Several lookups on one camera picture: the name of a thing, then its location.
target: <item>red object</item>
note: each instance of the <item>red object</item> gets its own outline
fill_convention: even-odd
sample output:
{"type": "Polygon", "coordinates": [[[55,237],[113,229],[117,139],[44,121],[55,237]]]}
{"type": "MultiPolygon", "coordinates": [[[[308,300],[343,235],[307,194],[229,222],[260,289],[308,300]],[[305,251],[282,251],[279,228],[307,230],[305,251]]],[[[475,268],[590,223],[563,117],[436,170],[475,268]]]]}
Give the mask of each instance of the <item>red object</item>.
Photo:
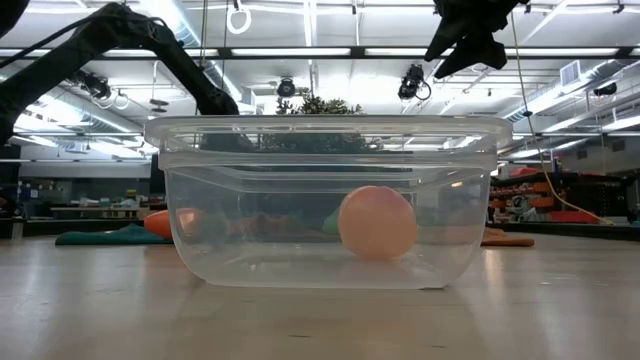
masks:
{"type": "Polygon", "coordinates": [[[551,221],[578,224],[598,224],[598,219],[580,211],[552,211],[551,221]]]}
{"type": "Polygon", "coordinates": [[[511,170],[511,172],[509,173],[509,177],[518,177],[518,176],[525,176],[525,175],[531,175],[531,174],[537,174],[537,173],[538,173],[538,169],[522,168],[522,169],[511,170]]]}

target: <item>wooden table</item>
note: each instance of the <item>wooden table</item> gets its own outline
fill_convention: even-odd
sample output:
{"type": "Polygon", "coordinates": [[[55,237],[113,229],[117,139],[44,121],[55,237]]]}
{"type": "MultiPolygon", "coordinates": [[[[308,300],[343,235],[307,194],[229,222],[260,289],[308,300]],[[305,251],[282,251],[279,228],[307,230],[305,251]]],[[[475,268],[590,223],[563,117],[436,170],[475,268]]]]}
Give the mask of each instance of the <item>wooden table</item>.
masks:
{"type": "Polygon", "coordinates": [[[529,235],[443,290],[211,286],[173,246],[0,243],[11,360],[636,359],[640,246],[529,235]]]}

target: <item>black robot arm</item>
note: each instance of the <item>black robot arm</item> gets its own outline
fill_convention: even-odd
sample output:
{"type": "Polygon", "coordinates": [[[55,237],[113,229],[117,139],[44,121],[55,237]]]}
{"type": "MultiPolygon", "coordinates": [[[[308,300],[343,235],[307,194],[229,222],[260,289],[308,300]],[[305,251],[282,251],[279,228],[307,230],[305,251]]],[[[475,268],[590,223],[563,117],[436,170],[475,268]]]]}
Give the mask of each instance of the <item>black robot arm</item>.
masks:
{"type": "Polygon", "coordinates": [[[12,136],[16,119],[28,105],[114,48],[154,52],[193,95],[203,115],[238,114],[233,99],[209,81],[169,28],[110,3],[89,16],[63,44],[0,84],[0,144],[12,136]]]}

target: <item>plastic tub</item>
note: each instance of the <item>plastic tub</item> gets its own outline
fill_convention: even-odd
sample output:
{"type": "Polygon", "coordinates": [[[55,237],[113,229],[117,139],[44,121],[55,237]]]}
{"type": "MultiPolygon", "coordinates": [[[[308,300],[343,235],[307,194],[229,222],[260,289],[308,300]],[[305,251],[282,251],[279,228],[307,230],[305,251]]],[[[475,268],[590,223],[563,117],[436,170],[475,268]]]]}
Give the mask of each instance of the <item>plastic tub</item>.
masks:
{"type": "Polygon", "coordinates": [[[145,139],[160,149],[176,248],[207,282],[419,289],[451,283],[479,249],[511,131],[475,117],[188,117],[149,121],[145,139]],[[367,185],[413,208],[417,241],[401,256],[358,257],[336,234],[329,218],[367,185]]]}

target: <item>green object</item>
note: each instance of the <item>green object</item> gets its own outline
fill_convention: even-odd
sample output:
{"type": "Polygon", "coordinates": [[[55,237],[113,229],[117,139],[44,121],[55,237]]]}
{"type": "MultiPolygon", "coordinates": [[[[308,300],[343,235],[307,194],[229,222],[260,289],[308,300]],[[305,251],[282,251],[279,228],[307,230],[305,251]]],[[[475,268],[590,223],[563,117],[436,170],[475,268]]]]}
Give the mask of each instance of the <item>green object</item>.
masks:
{"type": "Polygon", "coordinates": [[[142,226],[129,224],[120,230],[111,232],[85,233],[71,231],[56,239],[56,245],[157,245],[173,244],[171,239],[164,239],[148,232],[142,226]]]}
{"type": "Polygon", "coordinates": [[[340,216],[340,207],[329,215],[328,218],[324,220],[324,225],[322,225],[322,231],[329,235],[340,235],[340,229],[338,228],[338,216],[340,216]]]}

